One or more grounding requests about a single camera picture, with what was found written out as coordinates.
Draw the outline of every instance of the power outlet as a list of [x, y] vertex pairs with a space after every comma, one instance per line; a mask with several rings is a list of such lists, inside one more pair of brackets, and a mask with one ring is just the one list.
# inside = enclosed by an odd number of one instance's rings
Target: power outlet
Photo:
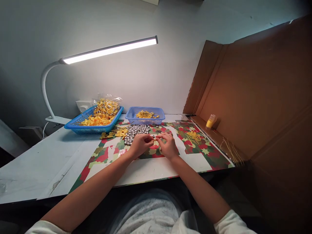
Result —
[[92, 106], [94, 106], [94, 102], [93, 101], [87, 101], [87, 100], [79, 100], [76, 101], [76, 104], [78, 106], [79, 111], [85, 112], [87, 109], [91, 108]]

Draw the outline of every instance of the blue plastic basket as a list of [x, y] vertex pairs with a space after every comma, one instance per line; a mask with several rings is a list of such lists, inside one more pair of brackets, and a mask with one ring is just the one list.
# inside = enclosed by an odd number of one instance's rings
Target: blue plastic basket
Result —
[[[154, 114], [159, 115], [157, 119], [140, 119], [137, 118], [137, 113], [140, 111], [148, 111], [154, 112]], [[129, 123], [132, 124], [161, 124], [162, 121], [165, 119], [165, 114], [161, 108], [156, 107], [130, 107], [128, 112], [126, 113], [126, 119], [129, 120]]]
[[120, 107], [120, 110], [118, 111], [117, 115], [113, 119], [113, 121], [109, 125], [105, 126], [80, 126], [78, 124], [75, 124], [76, 122], [82, 122], [84, 121], [89, 115], [93, 115], [93, 111], [97, 106], [93, 106], [83, 112], [82, 114], [78, 115], [76, 118], [69, 121], [64, 128], [71, 129], [77, 134], [100, 134], [102, 132], [106, 132], [107, 134], [114, 128], [115, 124], [117, 123], [121, 112], [123, 111], [124, 107]]

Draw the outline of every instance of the yellow liquid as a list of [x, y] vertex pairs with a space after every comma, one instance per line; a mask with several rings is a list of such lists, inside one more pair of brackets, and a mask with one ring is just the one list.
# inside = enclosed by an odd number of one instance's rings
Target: yellow liquid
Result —
[[214, 123], [213, 121], [208, 120], [207, 123], [206, 123], [206, 127], [207, 128], [211, 128], [213, 123]]

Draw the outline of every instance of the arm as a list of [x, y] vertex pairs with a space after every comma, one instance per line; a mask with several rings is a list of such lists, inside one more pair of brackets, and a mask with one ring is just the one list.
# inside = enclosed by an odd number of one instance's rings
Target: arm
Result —
[[129, 151], [67, 195], [41, 220], [72, 232], [104, 199], [128, 165], [153, 145], [152, 140], [147, 134], [136, 135]]
[[174, 138], [167, 134], [156, 136], [163, 154], [171, 162], [173, 169], [181, 177], [204, 214], [213, 223], [220, 221], [230, 210], [229, 205], [197, 172], [195, 172], [176, 152]]

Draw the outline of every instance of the lamp base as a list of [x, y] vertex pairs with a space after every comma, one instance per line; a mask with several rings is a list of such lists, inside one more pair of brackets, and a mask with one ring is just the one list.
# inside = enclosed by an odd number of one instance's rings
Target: lamp base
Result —
[[54, 123], [60, 123], [60, 124], [67, 124], [71, 119], [66, 119], [66, 118], [63, 118], [63, 117], [59, 117], [59, 116], [55, 116], [54, 119], [52, 119], [51, 116], [45, 118], [47, 121], [50, 121], [50, 122], [54, 122]]

